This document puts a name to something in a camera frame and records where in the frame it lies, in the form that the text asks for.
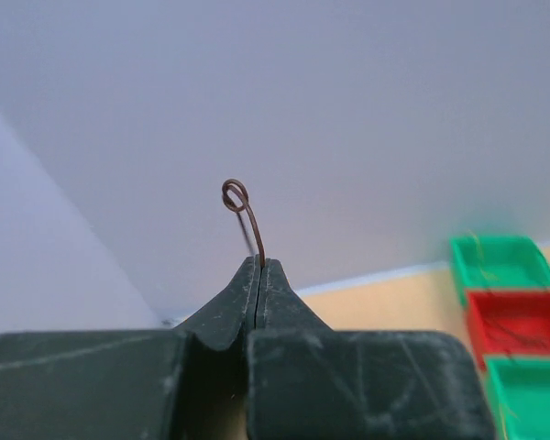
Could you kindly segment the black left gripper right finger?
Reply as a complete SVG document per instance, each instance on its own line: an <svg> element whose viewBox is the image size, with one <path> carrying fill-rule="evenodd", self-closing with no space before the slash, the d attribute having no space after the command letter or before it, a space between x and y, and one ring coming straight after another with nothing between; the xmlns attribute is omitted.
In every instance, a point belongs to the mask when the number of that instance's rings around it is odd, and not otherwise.
<svg viewBox="0 0 550 440"><path fill-rule="evenodd" d="M271 259L247 337L252 439L493 439L474 361L438 331L335 331Z"/></svg>

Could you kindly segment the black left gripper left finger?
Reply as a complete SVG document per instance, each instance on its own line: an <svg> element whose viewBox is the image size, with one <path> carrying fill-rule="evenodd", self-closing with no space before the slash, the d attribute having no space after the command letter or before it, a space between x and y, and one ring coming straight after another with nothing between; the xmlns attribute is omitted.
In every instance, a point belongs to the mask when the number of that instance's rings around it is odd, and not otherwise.
<svg viewBox="0 0 550 440"><path fill-rule="evenodd" d="M0 334L0 439L244 438L260 275L245 259L172 329Z"/></svg>

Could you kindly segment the green plastic bin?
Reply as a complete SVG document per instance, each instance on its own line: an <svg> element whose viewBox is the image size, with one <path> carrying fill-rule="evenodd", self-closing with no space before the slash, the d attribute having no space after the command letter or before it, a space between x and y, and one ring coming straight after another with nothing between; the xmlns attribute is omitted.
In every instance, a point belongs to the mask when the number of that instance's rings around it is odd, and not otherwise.
<svg viewBox="0 0 550 440"><path fill-rule="evenodd" d="M528 236L454 236L451 273L463 307L476 290L550 291L550 265Z"/></svg>
<svg viewBox="0 0 550 440"><path fill-rule="evenodd" d="M498 437L550 440L550 357L487 357L485 365Z"/></svg>

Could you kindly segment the near green plastic bin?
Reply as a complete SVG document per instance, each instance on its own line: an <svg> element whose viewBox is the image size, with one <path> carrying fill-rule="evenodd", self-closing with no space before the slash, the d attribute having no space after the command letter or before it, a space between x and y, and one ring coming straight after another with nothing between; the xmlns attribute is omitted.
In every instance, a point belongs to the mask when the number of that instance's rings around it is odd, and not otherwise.
<svg viewBox="0 0 550 440"><path fill-rule="evenodd" d="M487 357L485 365L498 437L550 440L550 357Z"/></svg>

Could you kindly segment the red plastic bin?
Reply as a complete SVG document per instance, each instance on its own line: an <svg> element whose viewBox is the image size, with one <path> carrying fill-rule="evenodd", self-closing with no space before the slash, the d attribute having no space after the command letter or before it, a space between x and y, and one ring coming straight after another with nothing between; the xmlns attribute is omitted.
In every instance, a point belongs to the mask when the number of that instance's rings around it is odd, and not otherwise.
<svg viewBox="0 0 550 440"><path fill-rule="evenodd" d="M469 291L466 320L482 371L487 357L550 357L550 291Z"/></svg>

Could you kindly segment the far green plastic bin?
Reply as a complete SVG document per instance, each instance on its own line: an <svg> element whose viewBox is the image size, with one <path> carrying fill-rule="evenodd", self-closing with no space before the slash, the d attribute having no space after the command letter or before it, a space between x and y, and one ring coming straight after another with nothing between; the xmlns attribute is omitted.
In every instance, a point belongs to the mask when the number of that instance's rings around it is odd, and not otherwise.
<svg viewBox="0 0 550 440"><path fill-rule="evenodd" d="M451 273L463 307L476 290L550 291L550 265L528 236L454 236Z"/></svg>

